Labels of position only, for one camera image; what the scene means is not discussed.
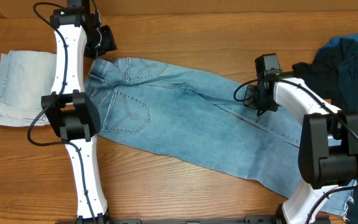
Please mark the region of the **medium blue denim jeans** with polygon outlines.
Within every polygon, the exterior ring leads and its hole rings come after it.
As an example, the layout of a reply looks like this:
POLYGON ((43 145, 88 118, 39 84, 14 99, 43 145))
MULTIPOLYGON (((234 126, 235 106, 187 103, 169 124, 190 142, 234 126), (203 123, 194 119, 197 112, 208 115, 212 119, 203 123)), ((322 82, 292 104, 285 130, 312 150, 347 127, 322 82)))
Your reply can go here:
POLYGON ((85 90, 106 139, 256 180, 284 197, 300 181, 301 124, 284 107, 246 108, 230 79, 142 58, 97 59, 85 90))

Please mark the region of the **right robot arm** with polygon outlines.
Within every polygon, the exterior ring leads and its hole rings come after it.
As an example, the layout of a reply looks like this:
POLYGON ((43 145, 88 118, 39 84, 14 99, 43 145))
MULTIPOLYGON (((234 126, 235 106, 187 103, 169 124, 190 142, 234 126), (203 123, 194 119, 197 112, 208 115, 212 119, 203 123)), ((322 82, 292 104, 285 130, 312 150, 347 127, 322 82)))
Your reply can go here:
POLYGON ((266 111, 286 108, 301 124, 298 167, 301 180, 274 215, 248 215, 245 223, 329 223, 318 212, 332 194, 351 189, 358 178, 358 113, 324 102, 293 72, 284 72, 276 54, 255 60, 256 80, 247 82, 244 106, 266 111))

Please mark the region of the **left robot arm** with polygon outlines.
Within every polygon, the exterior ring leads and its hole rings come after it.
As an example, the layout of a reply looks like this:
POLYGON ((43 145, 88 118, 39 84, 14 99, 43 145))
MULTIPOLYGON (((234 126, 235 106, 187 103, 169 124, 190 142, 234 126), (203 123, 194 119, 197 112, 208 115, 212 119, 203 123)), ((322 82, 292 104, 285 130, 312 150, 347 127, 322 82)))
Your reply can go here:
POLYGON ((42 113, 70 156, 77 193, 76 223, 111 223, 96 158, 99 111, 84 88, 84 59, 116 50, 94 1, 68 1, 50 16, 57 45, 56 72, 42 113))

